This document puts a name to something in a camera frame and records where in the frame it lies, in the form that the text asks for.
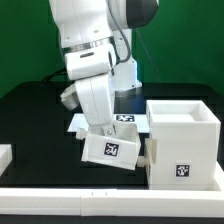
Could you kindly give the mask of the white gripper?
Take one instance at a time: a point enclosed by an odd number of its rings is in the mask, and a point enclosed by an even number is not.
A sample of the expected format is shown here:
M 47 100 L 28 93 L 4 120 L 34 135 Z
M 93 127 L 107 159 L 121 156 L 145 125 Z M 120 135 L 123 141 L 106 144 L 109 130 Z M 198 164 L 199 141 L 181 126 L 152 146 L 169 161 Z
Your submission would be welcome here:
M 75 82 L 77 96 L 87 123 L 103 127 L 105 136 L 116 134 L 112 124 L 114 91 L 108 75 L 98 75 Z

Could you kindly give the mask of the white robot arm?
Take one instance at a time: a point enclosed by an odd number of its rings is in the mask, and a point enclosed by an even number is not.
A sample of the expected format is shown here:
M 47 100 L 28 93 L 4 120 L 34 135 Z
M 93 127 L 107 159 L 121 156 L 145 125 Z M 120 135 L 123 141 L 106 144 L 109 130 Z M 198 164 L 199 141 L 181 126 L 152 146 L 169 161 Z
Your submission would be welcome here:
M 114 136 L 111 70 L 129 60 L 116 49 L 116 31 L 147 25 L 159 0 L 49 0 L 59 30 L 67 74 L 74 83 L 61 95 L 69 108 L 80 106 L 91 128 Z

